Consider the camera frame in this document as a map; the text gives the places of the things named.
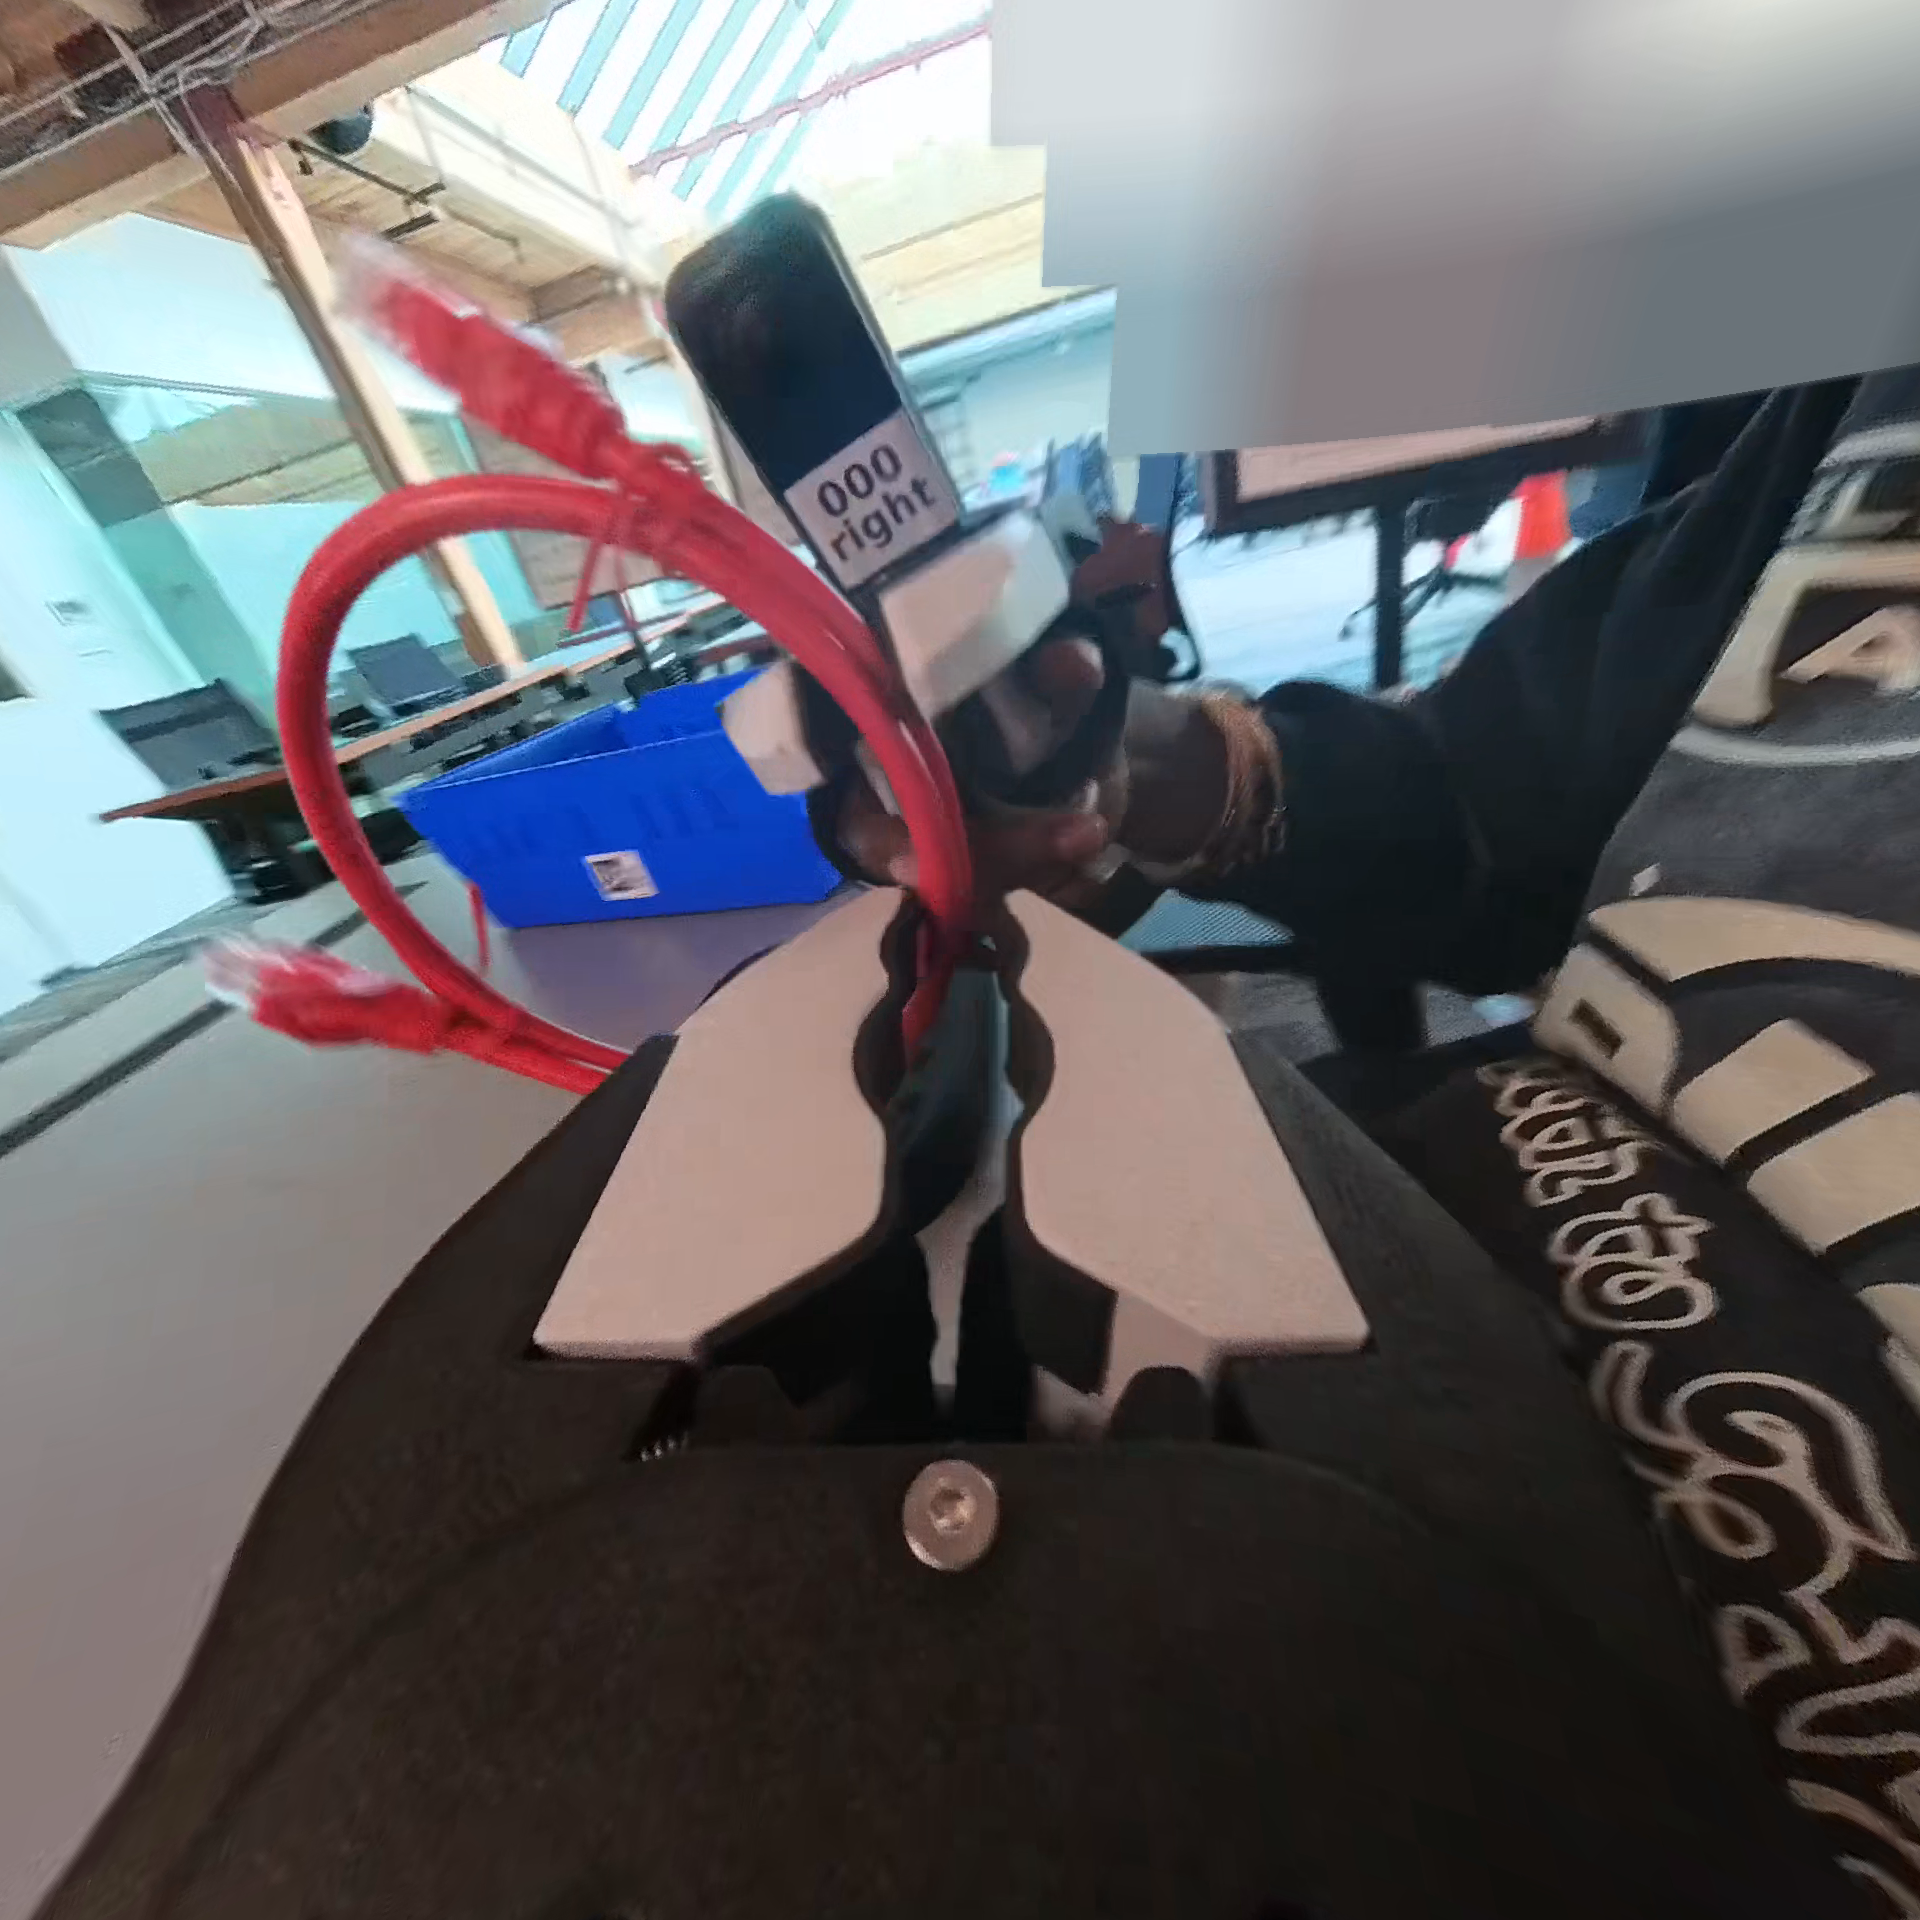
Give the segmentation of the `blue plastic bin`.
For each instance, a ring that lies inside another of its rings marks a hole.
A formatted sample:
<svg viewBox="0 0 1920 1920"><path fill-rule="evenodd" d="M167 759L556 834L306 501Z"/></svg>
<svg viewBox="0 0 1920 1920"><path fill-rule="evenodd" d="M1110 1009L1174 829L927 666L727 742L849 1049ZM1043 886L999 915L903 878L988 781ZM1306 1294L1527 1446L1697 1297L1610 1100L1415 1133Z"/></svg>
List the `blue plastic bin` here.
<svg viewBox="0 0 1920 1920"><path fill-rule="evenodd" d="M805 802L724 733L754 671L593 709L399 794L406 823L502 927L817 905L843 885Z"/></svg>

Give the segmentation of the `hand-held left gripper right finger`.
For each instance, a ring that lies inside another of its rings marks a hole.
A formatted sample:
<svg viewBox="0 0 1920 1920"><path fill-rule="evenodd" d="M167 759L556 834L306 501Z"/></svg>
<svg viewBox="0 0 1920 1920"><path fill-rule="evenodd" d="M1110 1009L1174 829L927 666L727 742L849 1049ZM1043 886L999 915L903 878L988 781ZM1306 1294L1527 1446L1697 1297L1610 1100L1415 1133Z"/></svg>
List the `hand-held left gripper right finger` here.
<svg viewBox="0 0 1920 1920"><path fill-rule="evenodd" d="M1033 895L1005 899L1005 1258L1026 1355L1076 1411L1140 1377L1361 1354L1361 1298L1228 1028Z"/></svg>

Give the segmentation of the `person's right hand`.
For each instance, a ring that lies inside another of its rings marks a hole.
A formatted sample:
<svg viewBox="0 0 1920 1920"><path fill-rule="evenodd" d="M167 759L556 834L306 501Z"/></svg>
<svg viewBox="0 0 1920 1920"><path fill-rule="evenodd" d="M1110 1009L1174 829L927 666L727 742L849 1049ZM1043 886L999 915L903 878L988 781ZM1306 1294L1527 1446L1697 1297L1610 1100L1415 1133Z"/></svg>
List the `person's right hand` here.
<svg viewBox="0 0 1920 1920"><path fill-rule="evenodd" d="M1011 676L1015 713L1041 727L1043 757L1071 740L1109 683L1091 639L1049 639ZM977 901L1030 892L1118 940L1161 899L1143 878L1197 870L1202 854L1229 846L1254 806L1270 799L1268 749L1236 745L1239 718L1212 695L1182 695L1143 681L1127 689L1124 727L1093 787L1057 809L989 806L966 823ZM817 839L841 873L871 885L921 889L921 865L906 820L866 780L830 783L809 805Z"/></svg>

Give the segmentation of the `wooden support post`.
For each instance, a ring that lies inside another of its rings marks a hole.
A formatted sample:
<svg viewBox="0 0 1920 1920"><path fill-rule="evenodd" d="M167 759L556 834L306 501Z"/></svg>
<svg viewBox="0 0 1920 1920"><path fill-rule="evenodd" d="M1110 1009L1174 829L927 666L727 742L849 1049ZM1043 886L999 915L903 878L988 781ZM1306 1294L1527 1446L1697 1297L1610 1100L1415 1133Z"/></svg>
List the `wooden support post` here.
<svg viewBox="0 0 1920 1920"><path fill-rule="evenodd" d="M425 450L369 350L342 323L329 258L269 139L239 115L223 87L191 87L177 108L191 148L318 359L377 485L397 492L428 483L433 466ZM468 659L501 670L522 667L513 626L466 541L435 541L423 562Z"/></svg>

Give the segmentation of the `black chair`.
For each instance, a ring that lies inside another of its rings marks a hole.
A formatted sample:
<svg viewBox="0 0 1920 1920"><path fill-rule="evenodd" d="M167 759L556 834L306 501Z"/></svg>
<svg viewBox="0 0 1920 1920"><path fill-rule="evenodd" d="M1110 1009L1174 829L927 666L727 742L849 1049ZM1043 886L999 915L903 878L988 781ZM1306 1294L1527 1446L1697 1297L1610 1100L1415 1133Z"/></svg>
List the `black chair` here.
<svg viewBox="0 0 1920 1920"><path fill-rule="evenodd" d="M310 892L305 818L276 733L223 678L106 709L100 719L161 781L158 799L114 806L106 826L202 827L234 892L253 905Z"/></svg>

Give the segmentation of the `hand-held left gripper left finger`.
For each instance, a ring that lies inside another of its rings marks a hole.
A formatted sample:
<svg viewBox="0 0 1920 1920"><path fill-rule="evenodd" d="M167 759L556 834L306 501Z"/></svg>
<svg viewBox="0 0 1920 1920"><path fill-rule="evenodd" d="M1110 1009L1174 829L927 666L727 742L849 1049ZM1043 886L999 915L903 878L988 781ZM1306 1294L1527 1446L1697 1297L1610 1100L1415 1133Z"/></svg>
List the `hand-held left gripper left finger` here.
<svg viewBox="0 0 1920 1920"><path fill-rule="evenodd" d="M893 1220L918 915L861 893L689 1020L538 1324L554 1361L700 1362Z"/></svg>

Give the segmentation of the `person's right forearm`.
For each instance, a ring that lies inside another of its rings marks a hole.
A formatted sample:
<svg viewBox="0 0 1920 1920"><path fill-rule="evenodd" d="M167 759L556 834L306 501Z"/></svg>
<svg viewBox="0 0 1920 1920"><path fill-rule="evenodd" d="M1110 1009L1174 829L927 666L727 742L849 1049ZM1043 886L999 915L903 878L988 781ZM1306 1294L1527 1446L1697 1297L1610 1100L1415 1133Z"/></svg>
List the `person's right forearm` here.
<svg viewBox="0 0 1920 1920"><path fill-rule="evenodd" d="M1285 829L1231 899L1322 978L1533 987L1863 383L1769 395L1708 475L1556 562L1428 689L1263 693Z"/></svg>

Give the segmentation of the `long wooden office desk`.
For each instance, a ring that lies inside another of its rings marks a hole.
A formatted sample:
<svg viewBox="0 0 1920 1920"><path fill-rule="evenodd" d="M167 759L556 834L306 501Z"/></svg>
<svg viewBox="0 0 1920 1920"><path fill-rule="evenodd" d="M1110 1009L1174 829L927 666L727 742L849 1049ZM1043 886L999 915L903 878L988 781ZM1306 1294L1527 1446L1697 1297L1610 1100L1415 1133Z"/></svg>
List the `long wooden office desk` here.
<svg viewBox="0 0 1920 1920"><path fill-rule="evenodd" d="M594 633L582 642L559 647L551 655L541 655L509 671L495 683L466 693L455 703L421 710L363 735L334 739L326 753L338 772L348 778L373 778L390 759L399 759L403 765L413 765L451 740L461 742L468 735L489 735L522 719L535 700L551 707L563 693L588 693L606 685L621 689L626 676L641 671L643 666L653 670L677 666L691 675L702 675L756 647L756 639L746 637L743 626L732 626L727 633L706 633L700 626L706 613L706 607L700 607L695 614L671 614L635 633ZM205 823L245 802L291 806L295 802L295 788L289 769L276 759L250 772L203 780L156 796L153 799L110 806L99 817L99 826Z"/></svg>

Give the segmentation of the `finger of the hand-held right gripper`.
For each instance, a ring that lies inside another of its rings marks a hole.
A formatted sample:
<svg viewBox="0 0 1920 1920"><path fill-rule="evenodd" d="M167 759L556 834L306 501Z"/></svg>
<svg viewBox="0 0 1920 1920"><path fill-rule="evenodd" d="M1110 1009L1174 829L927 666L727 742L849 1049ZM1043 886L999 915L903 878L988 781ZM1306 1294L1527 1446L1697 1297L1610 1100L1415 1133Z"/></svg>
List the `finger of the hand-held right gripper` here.
<svg viewBox="0 0 1920 1920"><path fill-rule="evenodd" d="M729 742L773 798L866 781L852 718L791 661L769 663L729 693Z"/></svg>

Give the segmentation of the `printed marker sign board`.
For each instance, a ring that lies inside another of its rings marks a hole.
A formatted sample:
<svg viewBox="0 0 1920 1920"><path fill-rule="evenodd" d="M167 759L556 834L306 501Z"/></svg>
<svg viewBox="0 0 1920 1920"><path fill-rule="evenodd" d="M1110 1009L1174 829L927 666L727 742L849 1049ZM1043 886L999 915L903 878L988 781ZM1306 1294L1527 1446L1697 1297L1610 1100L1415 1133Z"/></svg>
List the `printed marker sign board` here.
<svg viewBox="0 0 1920 1920"><path fill-rule="evenodd" d="M1635 463L1645 413L1452 428L1396 438L1219 450L1194 460L1204 540L1364 533L1367 596L1340 629L1361 685L1407 676L1407 630L1449 596L1500 594L1516 572L1516 486L1532 474Z"/></svg>

